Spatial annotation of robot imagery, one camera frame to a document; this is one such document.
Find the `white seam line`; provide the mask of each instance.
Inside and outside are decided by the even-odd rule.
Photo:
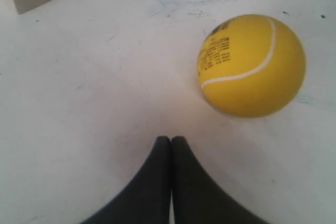
[[[276,27],[275,27],[274,21],[271,18],[267,18],[267,19],[271,23],[272,41],[271,41],[271,46],[269,48],[268,55],[265,58],[265,60],[258,67],[256,67],[255,69],[252,69],[251,71],[248,71],[246,73],[241,73],[241,74],[238,74],[236,76],[226,76],[226,77],[219,77],[219,78],[207,80],[207,81],[202,83],[202,85],[201,85],[202,89],[210,83],[220,82],[220,81],[232,81],[232,80],[237,80],[237,79],[241,79],[241,78],[251,76],[252,74],[255,74],[255,73],[259,72],[260,70],[262,70],[265,66],[267,66],[269,64],[269,62],[271,61],[271,59],[273,57],[275,44],[276,44]]]

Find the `yellow ball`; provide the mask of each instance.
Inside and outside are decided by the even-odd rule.
[[[253,118],[272,114],[294,98],[306,59],[300,40],[284,23],[244,15],[212,31],[201,47],[197,69],[212,105]]]

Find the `tennis ball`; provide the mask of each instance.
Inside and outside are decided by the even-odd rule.
[[[254,118],[273,114],[295,97],[306,59],[298,37],[284,23],[244,15],[220,24],[205,39],[197,69],[212,105]]]

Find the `white floor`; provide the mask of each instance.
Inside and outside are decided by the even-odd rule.
[[[288,24],[308,62],[296,99],[259,119],[213,110],[196,81],[205,36],[248,13]],[[335,0],[55,0],[21,16],[1,6],[0,223],[79,223],[162,134],[185,135],[266,220],[336,223],[335,18]]]

